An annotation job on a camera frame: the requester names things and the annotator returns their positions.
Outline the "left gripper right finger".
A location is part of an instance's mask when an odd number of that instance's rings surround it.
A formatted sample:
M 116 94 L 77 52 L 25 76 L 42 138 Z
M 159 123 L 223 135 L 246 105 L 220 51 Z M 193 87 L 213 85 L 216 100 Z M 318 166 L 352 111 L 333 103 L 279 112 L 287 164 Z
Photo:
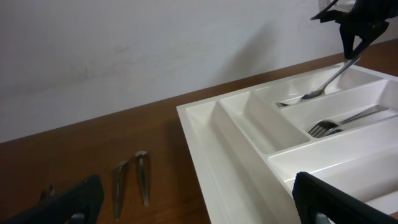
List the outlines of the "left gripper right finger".
M 387 223 L 397 219 L 355 199 L 307 172 L 296 174 L 292 196 L 305 224 Z

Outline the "steel tablespoon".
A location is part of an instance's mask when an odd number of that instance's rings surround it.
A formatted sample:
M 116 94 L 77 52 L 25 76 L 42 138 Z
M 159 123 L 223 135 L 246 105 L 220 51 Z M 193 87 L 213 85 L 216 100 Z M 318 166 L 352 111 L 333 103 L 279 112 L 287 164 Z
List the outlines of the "steel tablespoon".
M 320 86 L 318 89 L 311 91 L 310 93 L 307 93 L 299 99 L 299 103 L 302 103 L 304 101 L 308 101 L 314 98 L 317 98 L 325 93 L 326 87 L 334 81 L 339 75 L 344 73 L 347 69 L 350 68 L 350 66 L 354 65 L 359 59 L 361 58 L 360 55 L 355 56 L 355 58 L 352 58 L 351 60 L 348 60 L 347 62 L 344 63 L 344 65 L 331 77 L 329 78 L 322 86 Z
M 276 102 L 275 105 L 278 106 L 279 108 L 283 108 L 286 106 L 292 106 L 301 103 L 301 99 L 298 99 L 296 101 L 291 101 L 290 103 L 283 103 L 283 102 Z

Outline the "steel fork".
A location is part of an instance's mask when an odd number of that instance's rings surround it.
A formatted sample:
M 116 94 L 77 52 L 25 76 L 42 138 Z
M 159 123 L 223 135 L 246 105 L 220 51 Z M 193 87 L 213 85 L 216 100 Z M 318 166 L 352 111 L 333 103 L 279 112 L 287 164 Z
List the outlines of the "steel fork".
M 339 133 L 339 132 L 342 132 L 342 131 L 343 131 L 342 129 L 335 129 L 335 130 L 333 130 L 333 131 L 331 131 L 329 133 L 326 133 L 323 137 L 329 136 L 329 135 L 332 135 L 332 134 L 336 134 L 336 133 Z
M 342 121 L 333 121 L 330 119 L 326 119 L 326 120 L 320 121 L 316 125 L 314 125 L 314 127 L 312 127 L 308 131 L 308 133 L 309 133 L 309 135 L 311 135 L 314 138 L 322 138 L 326 133 L 329 133 L 335 129 L 339 129 L 340 126 L 342 126 L 344 124 L 348 124 L 352 121 L 356 121 L 358 119 L 365 118 L 372 114 L 386 111 L 388 109 L 389 109 L 388 107 L 383 106 L 383 105 L 375 105 L 375 106 L 372 106 L 356 115 L 346 118 Z

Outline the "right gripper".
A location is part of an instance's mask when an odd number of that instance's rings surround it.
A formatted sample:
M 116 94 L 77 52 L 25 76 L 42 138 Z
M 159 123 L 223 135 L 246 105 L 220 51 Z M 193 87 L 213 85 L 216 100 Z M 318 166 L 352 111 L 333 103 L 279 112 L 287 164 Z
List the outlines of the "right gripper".
M 311 20 L 339 22 L 347 19 L 361 22 L 357 24 L 345 22 L 340 25 L 345 59 L 358 56 L 366 47 L 385 33 L 389 27 L 389 22 L 385 20 L 397 17 L 397 0 L 319 0 L 318 7 L 319 13 L 313 16 Z M 353 48 L 356 36 L 361 41 Z

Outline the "small steel spoon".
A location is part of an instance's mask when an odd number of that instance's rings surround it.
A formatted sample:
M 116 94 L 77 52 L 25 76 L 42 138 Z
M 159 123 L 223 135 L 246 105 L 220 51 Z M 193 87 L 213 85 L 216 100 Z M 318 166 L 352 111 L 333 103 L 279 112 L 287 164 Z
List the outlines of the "small steel spoon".
M 144 157 L 147 154 L 147 151 L 139 151 L 135 153 L 135 157 L 139 161 L 139 182 L 141 186 L 141 194 L 142 199 L 145 207 L 149 206 L 149 190 L 148 190 L 148 183 L 147 183 L 147 174 L 146 174 L 146 167 L 144 164 Z
M 121 215 L 123 196 L 123 167 L 127 161 L 120 162 L 114 170 L 114 219 L 118 221 Z

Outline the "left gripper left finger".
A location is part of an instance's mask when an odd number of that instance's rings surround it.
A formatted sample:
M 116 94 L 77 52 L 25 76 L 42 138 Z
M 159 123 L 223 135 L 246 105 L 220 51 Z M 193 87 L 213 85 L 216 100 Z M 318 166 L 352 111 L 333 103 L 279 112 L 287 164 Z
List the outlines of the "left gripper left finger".
M 96 223 L 103 200 L 101 178 L 91 175 L 69 189 L 11 217 L 5 223 Z

